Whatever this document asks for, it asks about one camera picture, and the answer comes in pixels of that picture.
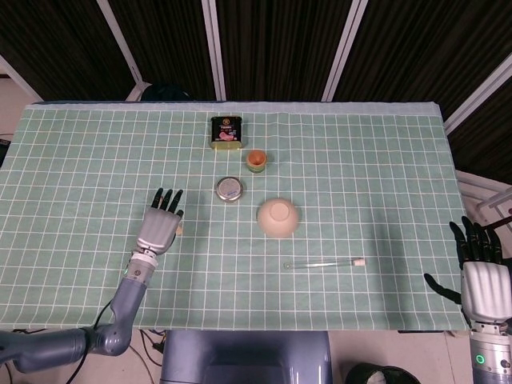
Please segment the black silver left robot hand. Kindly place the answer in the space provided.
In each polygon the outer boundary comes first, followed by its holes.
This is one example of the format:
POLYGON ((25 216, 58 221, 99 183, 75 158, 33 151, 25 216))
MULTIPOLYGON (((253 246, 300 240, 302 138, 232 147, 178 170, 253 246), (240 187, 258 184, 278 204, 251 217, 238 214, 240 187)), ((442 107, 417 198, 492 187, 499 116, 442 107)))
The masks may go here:
POLYGON ((156 257, 168 251, 182 220, 183 210, 178 209, 182 195, 183 190, 176 193, 172 189, 167 192, 163 188, 157 190, 143 216, 136 239, 137 252, 156 257))

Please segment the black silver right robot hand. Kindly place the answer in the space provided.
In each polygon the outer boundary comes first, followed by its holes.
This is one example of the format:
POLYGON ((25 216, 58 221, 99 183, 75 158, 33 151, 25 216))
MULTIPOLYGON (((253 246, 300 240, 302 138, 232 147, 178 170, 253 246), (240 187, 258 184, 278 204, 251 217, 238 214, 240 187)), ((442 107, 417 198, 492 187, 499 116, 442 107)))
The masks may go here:
POLYGON ((426 284, 437 294, 460 305, 466 321, 501 324, 511 319, 511 261, 503 257, 495 230, 468 217, 463 227, 450 223, 461 272, 459 292, 441 286, 431 274, 426 284))

